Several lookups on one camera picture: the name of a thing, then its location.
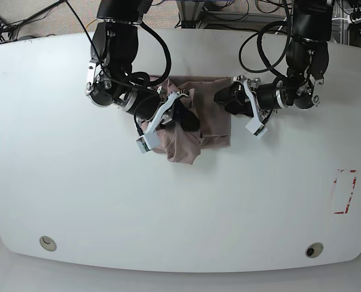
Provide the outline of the aluminium frame stand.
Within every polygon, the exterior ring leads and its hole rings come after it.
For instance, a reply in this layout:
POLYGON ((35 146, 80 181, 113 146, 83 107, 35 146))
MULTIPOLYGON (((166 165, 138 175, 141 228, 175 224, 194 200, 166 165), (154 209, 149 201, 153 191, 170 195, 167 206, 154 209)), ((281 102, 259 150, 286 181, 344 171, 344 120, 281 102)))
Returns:
POLYGON ((175 1, 182 29, 204 29, 203 8, 206 1, 175 1))

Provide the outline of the red tape rectangle marker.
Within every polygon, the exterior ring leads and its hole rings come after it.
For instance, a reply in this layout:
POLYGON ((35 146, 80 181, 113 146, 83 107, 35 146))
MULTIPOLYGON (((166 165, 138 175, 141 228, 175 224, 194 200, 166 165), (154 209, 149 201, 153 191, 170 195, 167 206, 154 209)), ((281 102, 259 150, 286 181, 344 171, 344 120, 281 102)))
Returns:
POLYGON ((339 169, 332 186, 331 209, 336 215, 347 214, 357 181, 357 170, 339 169))

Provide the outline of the black tripod on floor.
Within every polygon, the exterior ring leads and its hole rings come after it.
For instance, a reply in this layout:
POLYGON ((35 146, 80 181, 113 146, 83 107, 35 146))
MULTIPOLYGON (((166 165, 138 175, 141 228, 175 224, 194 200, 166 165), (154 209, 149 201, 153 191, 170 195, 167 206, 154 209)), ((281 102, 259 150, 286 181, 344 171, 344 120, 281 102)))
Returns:
POLYGON ((14 21, 12 23, 8 23, 4 18, 0 16, 0 44, 18 41, 19 31, 24 26, 45 19, 45 17, 47 17, 54 8, 64 4, 65 2, 66 1, 56 1, 51 5, 29 16, 28 18, 14 21))

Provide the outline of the mauve T-shirt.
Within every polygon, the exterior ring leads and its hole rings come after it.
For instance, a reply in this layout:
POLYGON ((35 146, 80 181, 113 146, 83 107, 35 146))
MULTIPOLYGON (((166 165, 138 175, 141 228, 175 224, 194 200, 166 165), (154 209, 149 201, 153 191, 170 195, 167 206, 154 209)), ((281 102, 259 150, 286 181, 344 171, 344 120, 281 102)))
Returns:
POLYGON ((230 146, 231 116, 214 96, 231 84, 230 77, 165 79, 160 85, 168 93, 185 90, 189 95, 179 99, 186 112, 157 131, 161 144, 153 152, 166 155, 170 162, 191 165, 203 149, 230 146))

